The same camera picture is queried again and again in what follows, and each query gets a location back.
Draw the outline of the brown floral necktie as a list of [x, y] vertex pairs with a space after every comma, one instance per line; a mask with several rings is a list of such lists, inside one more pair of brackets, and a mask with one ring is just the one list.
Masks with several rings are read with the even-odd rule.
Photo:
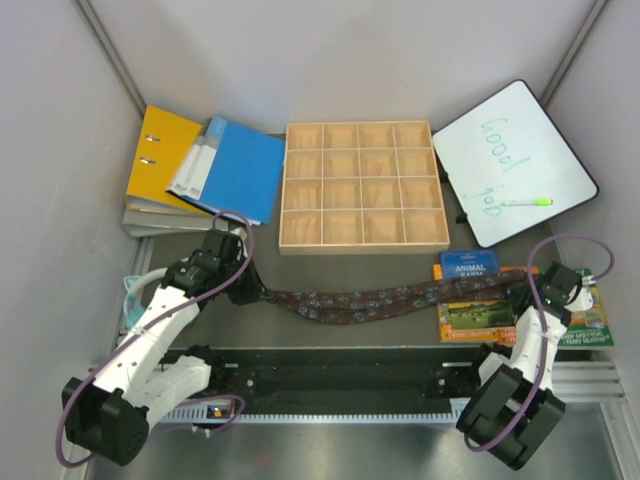
[[386, 320], [427, 307], [464, 301], [501, 301], [524, 285], [527, 270], [432, 280], [412, 285], [357, 292], [271, 291], [268, 302], [325, 325], [357, 325]]

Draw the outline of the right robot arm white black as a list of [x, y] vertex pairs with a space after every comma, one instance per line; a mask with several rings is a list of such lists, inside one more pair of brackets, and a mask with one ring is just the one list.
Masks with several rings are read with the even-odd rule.
[[553, 262], [507, 291], [516, 315], [516, 342], [484, 345], [467, 370], [474, 392], [456, 428], [473, 451], [487, 451], [513, 470], [521, 469], [565, 413], [554, 394], [552, 369], [571, 315], [594, 306], [592, 280]]

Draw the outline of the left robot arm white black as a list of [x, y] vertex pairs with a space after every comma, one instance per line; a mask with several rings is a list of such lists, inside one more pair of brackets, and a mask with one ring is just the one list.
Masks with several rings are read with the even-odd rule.
[[241, 237], [211, 229], [201, 248], [165, 269], [147, 309], [123, 341], [84, 379], [73, 377], [64, 386], [54, 440], [61, 466], [73, 469], [87, 462], [66, 458], [64, 443], [125, 466], [168, 413], [196, 393], [212, 397], [224, 390], [225, 370], [197, 354], [181, 356], [165, 373], [153, 371], [207, 302], [247, 276], [255, 246], [252, 230]]

